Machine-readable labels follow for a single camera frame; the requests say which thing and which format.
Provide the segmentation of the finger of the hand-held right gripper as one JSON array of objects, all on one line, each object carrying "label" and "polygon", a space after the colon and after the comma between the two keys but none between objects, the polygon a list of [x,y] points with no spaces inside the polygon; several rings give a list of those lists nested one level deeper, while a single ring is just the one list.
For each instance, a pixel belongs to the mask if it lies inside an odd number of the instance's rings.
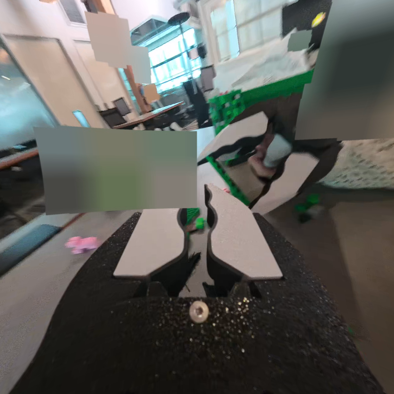
[{"label": "finger of the hand-held right gripper", "polygon": [[254,149],[263,140],[267,127],[268,117],[259,112],[224,127],[217,135],[213,127],[197,130],[197,165],[205,164],[209,156],[215,160],[243,147]]},{"label": "finger of the hand-held right gripper", "polygon": [[251,211],[265,215],[294,198],[317,164],[318,159],[308,153],[291,154],[284,164],[282,175],[272,182],[269,191]]}]

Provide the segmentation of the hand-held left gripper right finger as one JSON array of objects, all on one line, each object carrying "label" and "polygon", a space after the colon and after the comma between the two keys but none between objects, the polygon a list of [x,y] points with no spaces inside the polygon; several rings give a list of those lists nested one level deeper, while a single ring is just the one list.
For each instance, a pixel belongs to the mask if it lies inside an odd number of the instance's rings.
[{"label": "hand-held left gripper right finger", "polygon": [[251,210],[214,184],[204,185],[208,232],[206,266],[217,296],[234,285],[281,280],[284,275]]}]

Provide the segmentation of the green box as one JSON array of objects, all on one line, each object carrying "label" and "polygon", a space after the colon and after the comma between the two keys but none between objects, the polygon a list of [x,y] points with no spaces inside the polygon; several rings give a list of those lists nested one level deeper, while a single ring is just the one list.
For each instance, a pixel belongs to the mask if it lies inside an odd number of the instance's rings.
[{"label": "green box", "polygon": [[306,84],[311,83],[314,69],[296,76],[241,92],[244,101],[264,101],[279,96],[303,93]]}]

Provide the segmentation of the white wall vent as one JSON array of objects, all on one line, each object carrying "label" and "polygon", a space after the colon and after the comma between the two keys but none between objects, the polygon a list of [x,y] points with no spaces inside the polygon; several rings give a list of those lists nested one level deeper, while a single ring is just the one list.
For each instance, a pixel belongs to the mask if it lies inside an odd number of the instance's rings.
[{"label": "white wall vent", "polygon": [[86,24],[84,17],[82,16],[80,7],[77,5],[75,0],[60,0],[59,2],[69,22],[78,25]]}]

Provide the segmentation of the person's right hand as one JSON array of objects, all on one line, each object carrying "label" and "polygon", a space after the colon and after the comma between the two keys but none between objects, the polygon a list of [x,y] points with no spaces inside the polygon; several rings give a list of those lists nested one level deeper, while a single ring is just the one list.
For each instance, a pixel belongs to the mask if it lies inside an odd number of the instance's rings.
[{"label": "person's right hand", "polygon": [[273,138],[273,134],[265,133],[263,141],[255,147],[255,154],[248,159],[249,166],[258,178],[271,179],[276,173],[275,167],[269,168],[263,163]]}]

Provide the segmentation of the black computer monitor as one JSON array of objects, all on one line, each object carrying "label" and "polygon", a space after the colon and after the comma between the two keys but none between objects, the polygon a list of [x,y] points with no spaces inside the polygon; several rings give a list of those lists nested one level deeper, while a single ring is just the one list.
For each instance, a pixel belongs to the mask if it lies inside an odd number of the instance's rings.
[{"label": "black computer monitor", "polygon": [[122,117],[131,113],[131,110],[123,97],[113,100],[112,103],[117,108]]}]

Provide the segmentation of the black office chair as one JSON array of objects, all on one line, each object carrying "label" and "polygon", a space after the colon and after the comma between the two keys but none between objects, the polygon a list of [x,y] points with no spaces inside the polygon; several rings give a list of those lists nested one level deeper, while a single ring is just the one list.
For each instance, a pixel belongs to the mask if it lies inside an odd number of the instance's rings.
[{"label": "black office chair", "polygon": [[212,122],[210,120],[209,104],[206,101],[203,92],[195,80],[188,80],[182,83],[185,92],[194,107],[197,118],[198,127],[210,127]]}]

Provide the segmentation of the black floor lamp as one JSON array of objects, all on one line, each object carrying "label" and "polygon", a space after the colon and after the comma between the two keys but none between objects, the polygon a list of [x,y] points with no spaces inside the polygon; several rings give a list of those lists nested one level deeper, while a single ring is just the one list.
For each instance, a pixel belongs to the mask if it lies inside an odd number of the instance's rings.
[{"label": "black floor lamp", "polygon": [[189,74],[190,74],[190,78],[191,78],[194,94],[196,94],[197,93],[197,86],[196,86],[196,82],[195,82],[194,77],[193,77],[193,70],[192,70],[190,57],[189,57],[189,52],[188,52],[189,47],[187,45],[187,42],[186,42],[186,39],[185,39],[185,36],[184,36],[184,29],[183,29],[183,26],[182,26],[186,21],[189,20],[189,18],[190,18],[190,13],[188,13],[188,12],[180,12],[180,13],[175,14],[173,17],[171,17],[168,20],[168,25],[170,25],[170,26],[178,26],[179,29],[180,29],[182,40],[183,40],[183,43],[184,43],[185,52],[186,52]]}]

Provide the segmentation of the large mottled green lego build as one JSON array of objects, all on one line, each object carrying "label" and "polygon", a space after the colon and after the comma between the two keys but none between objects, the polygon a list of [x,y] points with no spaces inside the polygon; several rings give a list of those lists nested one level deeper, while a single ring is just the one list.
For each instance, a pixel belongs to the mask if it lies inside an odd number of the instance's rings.
[{"label": "large mottled green lego build", "polygon": [[228,126],[233,119],[245,110],[245,102],[240,89],[214,96],[208,100],[208,104],[215,134]]}]

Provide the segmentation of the wooden desk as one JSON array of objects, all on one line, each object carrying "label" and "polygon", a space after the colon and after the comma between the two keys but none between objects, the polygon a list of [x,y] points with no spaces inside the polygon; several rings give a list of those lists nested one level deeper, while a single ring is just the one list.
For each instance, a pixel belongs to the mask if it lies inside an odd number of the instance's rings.
[{"label": "wooden desk", "polygon": [[128,129],[128,130],[130,130],[134,126],[138,126],[138,125],[146,126],[146,124],[149,125],[150,120],[155,119],[158,116],[161,116],[163,114],[170,113],[171,111],[174,111],[174,109],[180,107],[183,104],[185,104],[185,101],[180,101],[175,104],[165,106],[160,109],[156,109],[154,111],[151,111],[151,112],[148,112],[148,113],[143,114],[141,116],[138,116],[137,118],[135,118],[134,120],[132,120],[130,122],[126,122],[121,125],[113,126],[112,129],[119,129],[119,130]]}]

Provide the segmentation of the white paper bags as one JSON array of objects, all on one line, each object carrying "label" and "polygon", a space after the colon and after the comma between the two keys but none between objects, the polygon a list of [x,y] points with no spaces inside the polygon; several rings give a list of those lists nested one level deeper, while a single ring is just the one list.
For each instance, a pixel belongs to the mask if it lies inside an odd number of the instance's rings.
[{"label": "white paper bags", "polygon": [[253,51],[246,56],[222,62],[216,67],[213,80],[218,92],[241,90],[269,85],[311,71],[317,54],[306,50],[296,52]]}]

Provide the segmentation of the pink lego pig figure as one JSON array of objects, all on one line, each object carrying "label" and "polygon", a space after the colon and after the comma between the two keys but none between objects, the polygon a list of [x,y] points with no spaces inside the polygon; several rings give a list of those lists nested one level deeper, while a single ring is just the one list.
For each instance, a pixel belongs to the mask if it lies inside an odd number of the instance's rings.
[{"label": "pink lego pig figure", "polygon": [[99,242],[96,237],[72,237],[66,243],[65,247],[71,249],[72,254],[82,254],[91,250],[96,250],[99,247]]}]

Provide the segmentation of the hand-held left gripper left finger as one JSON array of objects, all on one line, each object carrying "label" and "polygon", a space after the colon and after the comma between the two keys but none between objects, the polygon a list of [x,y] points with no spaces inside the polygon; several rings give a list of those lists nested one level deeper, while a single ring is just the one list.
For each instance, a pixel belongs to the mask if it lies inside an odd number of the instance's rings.
[{"label": "hand-held left gripper left finger", "polygon": [[146,290],[155,283],[179,296],[200,259],[189,255],[187,223],[187,209],[143,210],[113,277],[139,281]]}]

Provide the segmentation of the person's right forearm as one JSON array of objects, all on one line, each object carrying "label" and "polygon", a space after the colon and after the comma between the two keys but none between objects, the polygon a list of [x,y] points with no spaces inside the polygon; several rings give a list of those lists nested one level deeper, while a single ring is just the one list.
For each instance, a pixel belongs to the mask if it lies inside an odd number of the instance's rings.
[{"label": "person's right forearm", "polygon": [[394,139],[343,141],[336,163],[319,184],[341,190],[393,190]]}]

